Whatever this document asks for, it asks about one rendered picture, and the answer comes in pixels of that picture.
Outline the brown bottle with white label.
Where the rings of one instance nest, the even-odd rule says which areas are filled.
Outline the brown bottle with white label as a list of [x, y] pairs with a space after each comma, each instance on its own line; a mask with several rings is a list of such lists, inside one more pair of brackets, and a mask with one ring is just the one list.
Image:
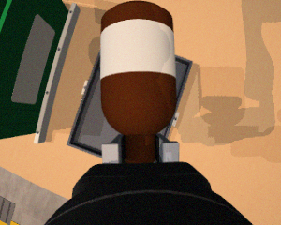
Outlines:
[[176, 110], [173, 18], [148, 1], [127, 1], [101, 18], [101, 108], [125, 136], [126, 163], [154, 163], [155, 135]]

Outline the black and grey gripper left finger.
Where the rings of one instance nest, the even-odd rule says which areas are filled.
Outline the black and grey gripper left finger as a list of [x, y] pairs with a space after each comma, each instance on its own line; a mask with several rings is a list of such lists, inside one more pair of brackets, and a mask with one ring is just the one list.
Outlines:
[[102, 144], [102, 164], [124, 163], [126, 158], [125, 136], [118, 134], [111, 142]]

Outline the grey square tray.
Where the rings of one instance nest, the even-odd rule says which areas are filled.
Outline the grey square tray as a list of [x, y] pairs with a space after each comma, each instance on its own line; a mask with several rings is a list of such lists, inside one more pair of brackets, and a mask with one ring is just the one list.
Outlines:
[[[175, 54], [177, 103], [170, 123], [159, 133], [168, 138], [193, 61]], [[118, 134], [107, 122], [101, 108], [100, 50], [85, 87], [67, 146], [102, 158], [102, 144], [110, 143]]]

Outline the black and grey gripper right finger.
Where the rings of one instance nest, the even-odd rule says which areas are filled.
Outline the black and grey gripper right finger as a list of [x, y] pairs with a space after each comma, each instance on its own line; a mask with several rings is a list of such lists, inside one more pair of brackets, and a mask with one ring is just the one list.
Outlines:
[[179, 143], [169, 141], [161, 133], [155, 135], [156, 162], [179, 162]]

